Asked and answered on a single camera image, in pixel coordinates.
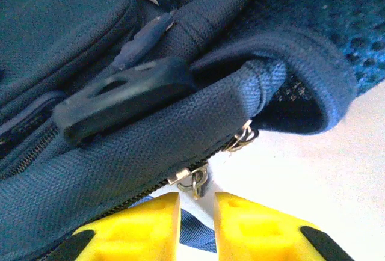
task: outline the metal zipper pull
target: metal zipper pull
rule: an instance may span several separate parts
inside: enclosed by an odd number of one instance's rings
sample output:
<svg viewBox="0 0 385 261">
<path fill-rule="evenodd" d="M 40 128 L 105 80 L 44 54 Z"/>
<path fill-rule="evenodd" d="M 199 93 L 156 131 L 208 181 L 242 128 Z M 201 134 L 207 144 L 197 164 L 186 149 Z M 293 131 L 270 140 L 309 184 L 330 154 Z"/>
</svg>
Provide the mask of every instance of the metal zipper pull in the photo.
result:
<svg viewBox="0 0 385 261">
<path fill-rule="evenodd" d="M 242 127 L 241 130 L 231 139 L 231 141 L 222 149 L 222 152 L 233 153 L 244 146 L 252 143 L 258 136 L 259 131 L 256 132 L 250 127 L 251 120 L 247 121 L 246 124 Z M 181 181 L 191 177 L 191 185 L 183 185 Z M 209 177 L 208 163 L 206 163 L 199 168 L 191 171 L 189 168 L 183 168 L 175 175 L 167 178 L 167 181 L 170 185 L 177 184 L 178 189 L 182 192 L 192 191 L 194 199 L 198 200 L 204 197 L 205 192 L 202 190 L 202 186 L 207 182 Z"/>
<path fill-rule="evenodd" d="M 228 145 L 223 149 L 224 152 L 236 152 L 241 150 L 244 146 L 252 143 L 258 136 L 259 131 L 256 132 L 250 127 L 252 120 L 246 122 L 242 129 L 233 137 Z"/>
<path fill-rule="evenodd" d="M 198 200 L 204 197 L 204 193 L 202 190 L 202 186 L 207 182 L 209 177 L 208 171 L 208 163 L 204 166 L 199 167 L 193 171 L 190 171 L 188 168 L 183 168 L 175 175 L 167 178 L 167 181 L 170 185 L 174 185 L 177 183 L 178 189 L 182 192 L 190 192 L 192 191 L 194 199 Z M 187 177 L 191 176 L 191 185 L 183 185 L 181 183 L 182 180 L 185 180 Z"/>
</svg>

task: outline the navy blue backpack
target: navy blue backpack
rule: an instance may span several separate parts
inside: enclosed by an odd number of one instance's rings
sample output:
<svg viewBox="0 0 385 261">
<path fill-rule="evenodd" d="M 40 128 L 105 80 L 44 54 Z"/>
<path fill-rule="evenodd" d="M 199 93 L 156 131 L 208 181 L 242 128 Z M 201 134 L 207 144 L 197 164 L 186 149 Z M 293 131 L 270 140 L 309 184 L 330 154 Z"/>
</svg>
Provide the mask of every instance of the navy blue backpack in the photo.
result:
<svg viewBox="0 0 385 261">
<path fill-rule="evenodd" d="M 180 174 L 199 197 L 216 152 L 325 132 L 384 78 L 385 0 L 0 0 L 0 260 Z"/>
</svg>

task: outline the yellow object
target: yellow object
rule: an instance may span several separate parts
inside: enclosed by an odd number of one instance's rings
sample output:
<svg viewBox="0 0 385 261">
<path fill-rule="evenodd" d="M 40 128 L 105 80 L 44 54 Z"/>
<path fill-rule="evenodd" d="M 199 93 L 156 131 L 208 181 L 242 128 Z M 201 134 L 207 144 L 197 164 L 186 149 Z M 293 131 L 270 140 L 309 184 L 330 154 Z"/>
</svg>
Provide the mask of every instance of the yellow object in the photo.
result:
<svg viewBox="0 0 385 261">
<path fill-rule="evenodd" d="M 180 200 L 169 193 L 77 229 L 95 236 L 76 261 L 174 261 Z"/>
<path fill-rule="evenodd" d="M 229 193 L 215 193 L 219 261 L 324 261 L 300 232 L 312 223 Z"/>
</svg>

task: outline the metal ring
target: metal ring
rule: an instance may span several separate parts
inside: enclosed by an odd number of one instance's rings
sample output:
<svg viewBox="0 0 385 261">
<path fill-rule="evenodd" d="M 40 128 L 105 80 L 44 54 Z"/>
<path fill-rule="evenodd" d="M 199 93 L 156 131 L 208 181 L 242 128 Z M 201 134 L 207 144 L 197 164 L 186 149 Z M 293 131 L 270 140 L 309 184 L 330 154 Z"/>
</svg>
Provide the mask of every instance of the metal ring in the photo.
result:
<svg viewBox="0 0 385 261">
<path fill-rule="evenodd" d="M 192 175 L 192 193 L 194 195 L 195 200 L 199 199 L 198 187 L 197 187 L 197 174 Z"/>
<path fill-rule="evenodd" d="M 252 143 L 259 136 L 258 130 L 255 132 L 251 127 L 244 127 L 243 129 L 243 134 L 241 136 L 235 135 L 236 141 L 231 146 L 226 148 L 226 151 L 230 153 L 236 152 L 244 146 Z"/>
<path fill-rule="evenodd" d="M 195 187 L 200 188 L 204 183 L 206 183 L 208 179 L 208 171 L 207 171 L 207 165 L 204 167 L 198 168 L 191 172 L 192 174 L 192 180 L 195 180 Z M 194 184 L 190 186 L 185 186 L 181 183 L 177 184 L 178 189 L 180 189 L 182 192 L 190 192 L 194 190 Z"/>
</svg>

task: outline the zipper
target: zipper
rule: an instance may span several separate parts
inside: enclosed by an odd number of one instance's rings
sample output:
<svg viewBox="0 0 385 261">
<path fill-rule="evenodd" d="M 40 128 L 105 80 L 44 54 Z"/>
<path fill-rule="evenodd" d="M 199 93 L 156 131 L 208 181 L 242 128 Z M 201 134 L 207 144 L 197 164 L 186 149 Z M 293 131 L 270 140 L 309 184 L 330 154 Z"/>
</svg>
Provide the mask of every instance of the zipper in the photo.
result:
<svg viewBox="0 0 385 261">
<path fill-rule="evenodd" d="M 256 130 L 254 131 L 251 127 L 251 120 L 247 121 L 245 125 L 243 125 L 242 129 L 237 132 L 231 139 L 224 143 L 221 147 L 218 149 L 214 150 L 211 154 L 207 155 L 205 158 L 199 160 L 198 162 L 195 162 L 194 164 L 191 164 L 174 175 L 168 177 L 167 179 L 162 180 L 155 186 L 152 186 L 150 189 L 147 189 L 140 194 L 136 195 L 135 197 L 132 197 L 128 199 L 127 201 L 124 201 L 122 204 L 106 211 L 105 213 L 93 218 L 92 220 L 89 221 L 93 222 L 102 218 L 105 218 L 107 216 L 111 216 L 117 212 L 120 212 L 122 210 L 127 209 L 128 207 L 132 206 L 135 204 L 137 201 L 143 199 L 144 197 L 150 195 L 151 193 L 155 192 L 156 190 L 162 188 L 165 185 L 174 185 L 177 184 L 177 187 L 183 191 L 183 192 L 190 192 L 193 191 L 194 198 L 200 199 L 204 196 L 203 191 L 200 190 L 201 187 L 207 182 L 208 180 L 208 159 L 213 157 L 213 155 L 216 155 L 219 152 L 229 152 L 233 153 L 244 146 L 247 146 L 248 144 L 252 143 L 258 136 L 259 136 L 259 131 Z M 52 133 L 55 134 L 53 138 L 58 134 L 58 129 L 54 126 L 52 128 Z M 191 177 L 191 185 L 183 185 L 182 182 L 185 181 L 187 178 Z M 37 259 L 37 261 L 45 261 L 54 251 L 56 248 L 53 250 L 50 250 L 50 252 L 46 253 L 44 256 L 41 258 Z"/>
<path fill-rule="evenodd" d="M 65 98 L 62 91 L 45 93 L 9 121 L 0 124 L 0 160 L 37 130 Z"/>
<path fill-rule="evenodd" d="M 39 139 L 38 143 L 28 151 L 28 153 L 22 158 L 20 161 L 20 164 L 13 169 L 12 171 L 6 173 L 3 176 L 0 176 L 0 180 L 4 180 L 6 178 L 9 178 L 11 176 L 17 175 L 25 169 L 29 167 L 29 165 L 32 164 L 33 161 L 36 160 L 36 158 L 41 154 L 42 151 L 44 151 L 45 148 L 47 148 L 48 144 L 59 134 L 58 128 L 52 124 L 50 125 L 45 132 L 43 133 L 43 136 Z"/>
</svg>

